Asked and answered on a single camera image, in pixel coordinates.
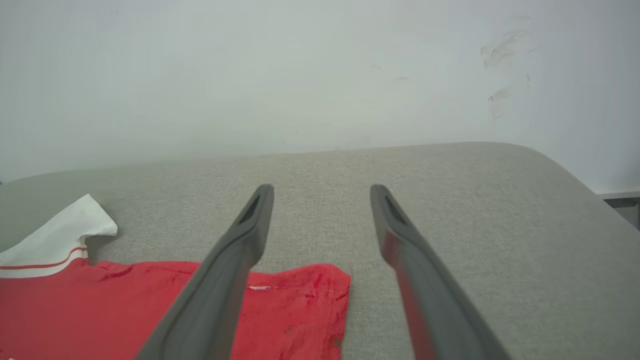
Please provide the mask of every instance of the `red stripe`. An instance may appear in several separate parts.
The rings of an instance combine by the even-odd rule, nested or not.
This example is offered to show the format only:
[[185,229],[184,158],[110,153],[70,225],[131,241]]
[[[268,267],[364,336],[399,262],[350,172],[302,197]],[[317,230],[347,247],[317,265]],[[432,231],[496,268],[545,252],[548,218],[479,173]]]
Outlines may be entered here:
[[63,261],[60,261],[59,263],[55,263],[55,264],[44,264],[44,265],[18,265],[18,266],[0,266],[0,270],[20,270],[20,269],[37,269],[37,268],[51,268],[54,266],[58,266],[58,265],[62,265],[64,263],[67,262],[67,260],[69,260],[69,258],[71,257],[71,254],[74,253],[74,251],[77,250],[86,250],[86,247],[76,247],[73,250],[71,250],[69,252],[69,255],[67,256],[66,259],[64,259]]

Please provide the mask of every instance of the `clothing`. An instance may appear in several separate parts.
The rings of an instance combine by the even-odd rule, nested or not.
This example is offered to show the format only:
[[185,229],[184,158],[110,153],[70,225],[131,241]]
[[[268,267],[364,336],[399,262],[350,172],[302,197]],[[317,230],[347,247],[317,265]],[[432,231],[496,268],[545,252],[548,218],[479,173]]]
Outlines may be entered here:
[[[86,236],[115,234],[103,214],[87,195],[0,253],[0,360],[132,359],[198,268],[91,266]],[[340,358],[349,275],[318,264],[251,273],[247,284],[232,359]]]

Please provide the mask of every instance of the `gray upholstered cushion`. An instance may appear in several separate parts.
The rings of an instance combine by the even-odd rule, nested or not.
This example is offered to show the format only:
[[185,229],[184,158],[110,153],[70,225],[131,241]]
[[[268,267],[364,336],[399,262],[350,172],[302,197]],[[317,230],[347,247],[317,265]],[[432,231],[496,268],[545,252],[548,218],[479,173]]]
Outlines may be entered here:
[[387,185],[515,359],[640,358],[640,233],[547,157],[454,143],[60,172],[0,186],[0,250],[90,193],[120,228],[94,261],[203,259],[261,183],[275,187],[255,270],[351,274],[344,359],[409,359],[369,186]]

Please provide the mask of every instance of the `smudge mark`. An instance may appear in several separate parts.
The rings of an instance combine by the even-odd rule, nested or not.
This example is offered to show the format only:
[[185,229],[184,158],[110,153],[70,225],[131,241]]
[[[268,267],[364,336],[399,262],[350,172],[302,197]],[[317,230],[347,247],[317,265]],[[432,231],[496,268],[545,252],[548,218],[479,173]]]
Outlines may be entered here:
[[480,49],[480,55],[484,58],[484,67],[505,68],[510,67],[516,45],[527,36],[527,30],[518,29],[505,33],[500,42],[490,42]]
[[487,103],[489,104],[489,114],[493,121],[499,120],[504,116],[502,103],[511,95],[511,87],[502,88],[489,96]]

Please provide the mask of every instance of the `white wall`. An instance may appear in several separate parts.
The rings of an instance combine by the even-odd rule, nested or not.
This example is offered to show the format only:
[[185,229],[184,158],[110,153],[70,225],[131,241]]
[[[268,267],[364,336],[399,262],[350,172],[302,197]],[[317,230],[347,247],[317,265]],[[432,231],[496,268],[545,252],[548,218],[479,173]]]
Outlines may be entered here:
[[640,190],[635,0],[0,2],[0,180],[488,140]]

